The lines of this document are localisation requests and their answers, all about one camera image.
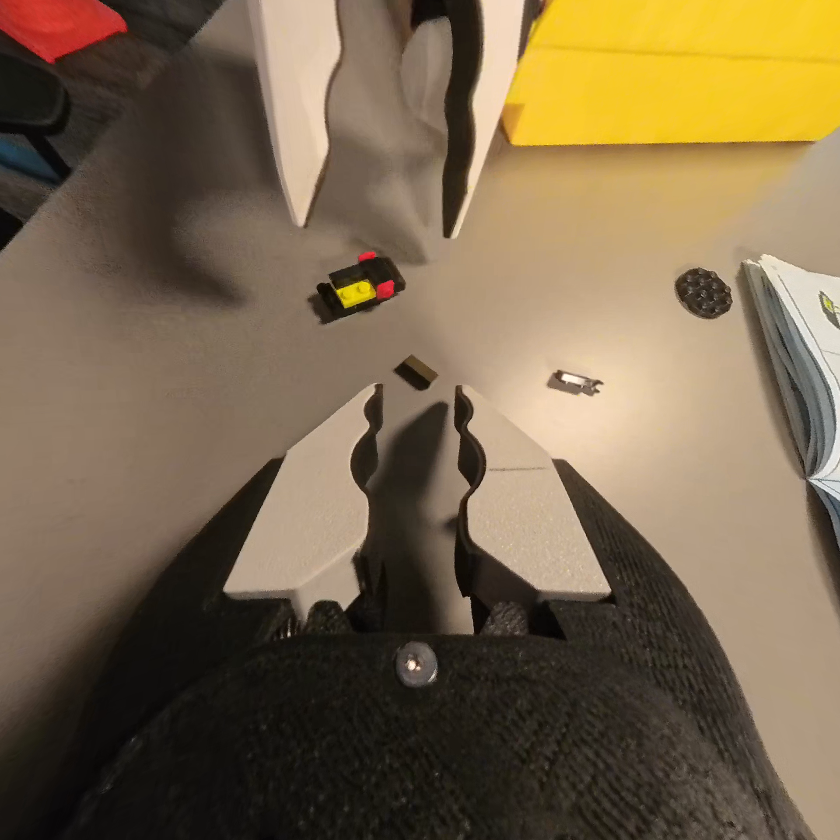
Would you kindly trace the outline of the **black lego clip piece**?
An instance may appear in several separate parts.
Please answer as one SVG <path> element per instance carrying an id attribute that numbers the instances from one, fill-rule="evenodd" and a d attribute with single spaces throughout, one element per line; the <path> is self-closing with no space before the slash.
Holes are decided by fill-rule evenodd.
<path id="1" fill-rule="evenodd" d="M 564 370 L 554 371 L 547 380 L 549 389 L 572 395 L 594 396 L 603 385 L 602 380 Z"/>

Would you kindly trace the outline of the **black round lego plate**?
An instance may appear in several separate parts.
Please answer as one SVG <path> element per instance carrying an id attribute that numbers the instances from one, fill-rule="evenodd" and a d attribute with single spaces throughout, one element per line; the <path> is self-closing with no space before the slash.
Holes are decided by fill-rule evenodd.
<path id="1" fill-rule="evenodd" d="M 696 267 L 675 279 L 675 294 L 693 316 L 703 320 L 719 319 L 732 308 L 732 290 L 710 269 Z"/>

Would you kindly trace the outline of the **small black lego brick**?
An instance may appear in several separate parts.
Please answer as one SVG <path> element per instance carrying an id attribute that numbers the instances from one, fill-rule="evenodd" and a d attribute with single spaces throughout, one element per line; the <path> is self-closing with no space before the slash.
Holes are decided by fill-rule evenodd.
<path id="1" fill-rule="evenodd" d="M 414 354 L 405 357 L 393 372 L 417 391 L 428 390 L 438 379 L 438 373 Z"/>

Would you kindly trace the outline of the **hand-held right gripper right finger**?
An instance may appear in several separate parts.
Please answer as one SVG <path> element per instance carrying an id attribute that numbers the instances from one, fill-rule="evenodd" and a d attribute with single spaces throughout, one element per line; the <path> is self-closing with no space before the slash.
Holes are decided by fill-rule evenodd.
<path id="1" fill-rule="evenodd" d="M 612 594 L 550 454 L 468 385 L 455 389 L 455 570 L 478 601 L 603 601 Z"/>

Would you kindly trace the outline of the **small black red lego assembly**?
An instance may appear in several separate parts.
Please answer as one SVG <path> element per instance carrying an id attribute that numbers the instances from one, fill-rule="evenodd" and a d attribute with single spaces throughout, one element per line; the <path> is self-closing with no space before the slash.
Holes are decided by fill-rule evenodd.
<path id="1" fill-rule="evenodd" d="M 401 294 L 406 281 L 388 256 L 369 250 L 355 263 L 328 274 L 317 285 L 323 322 L 334 322 L 375 309 Z"/>

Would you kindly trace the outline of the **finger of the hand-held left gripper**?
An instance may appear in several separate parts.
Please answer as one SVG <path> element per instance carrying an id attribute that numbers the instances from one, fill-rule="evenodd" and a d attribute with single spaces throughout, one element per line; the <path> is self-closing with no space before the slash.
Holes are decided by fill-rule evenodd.
<path id="1" fill-rule="evenodd" d="M 291 221 L 308 224 L 326 172 L 328 104 L 342 57 L 335 1 L 248 1 L 259 86 Z"/>
<path id="2" fill-rule="evenodd" d="M 444 8 L 453 55 L 444 95 L 443 235 L 456 238 L 518 67 L 526 4 L 446 1 Z"/>

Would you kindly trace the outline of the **yellow plastic parts bin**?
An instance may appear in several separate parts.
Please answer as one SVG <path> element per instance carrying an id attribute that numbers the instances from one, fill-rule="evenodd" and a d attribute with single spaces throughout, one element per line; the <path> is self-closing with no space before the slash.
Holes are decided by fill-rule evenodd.
<path id="1" fill-rule="evenodd" d="M 501 122 L 517 146 L 822 140 L 839 2 L 547 2 Z"/>

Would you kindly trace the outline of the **lego instruction booklet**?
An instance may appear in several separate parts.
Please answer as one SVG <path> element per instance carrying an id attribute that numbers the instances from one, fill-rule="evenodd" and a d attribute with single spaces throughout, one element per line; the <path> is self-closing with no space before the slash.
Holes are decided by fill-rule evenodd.
<path id="1" fill-rule="evenodd" d="M 802 474 L 839 539 L 839 278 L 771 255 L 741 268 Z"/>

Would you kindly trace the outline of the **red plastic item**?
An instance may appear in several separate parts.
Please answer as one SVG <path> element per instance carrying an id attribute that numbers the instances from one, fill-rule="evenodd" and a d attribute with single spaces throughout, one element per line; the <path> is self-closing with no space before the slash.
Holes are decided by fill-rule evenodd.
<path id="1" fill-rule="evenodd" d="M 129 28 L 99 1 L 2 1 L 1 30 L 49 64 Z"/>

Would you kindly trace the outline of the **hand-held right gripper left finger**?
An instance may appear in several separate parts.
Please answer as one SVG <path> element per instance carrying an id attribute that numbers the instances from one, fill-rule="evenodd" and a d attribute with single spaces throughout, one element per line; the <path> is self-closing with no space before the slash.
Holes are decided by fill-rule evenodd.
<path id="1" fill-rule="evenodd" d="M 383 385 L 370 384 L 288 449 L 224 584 L 245 600 L 354 601 L 368 537 Z"/>

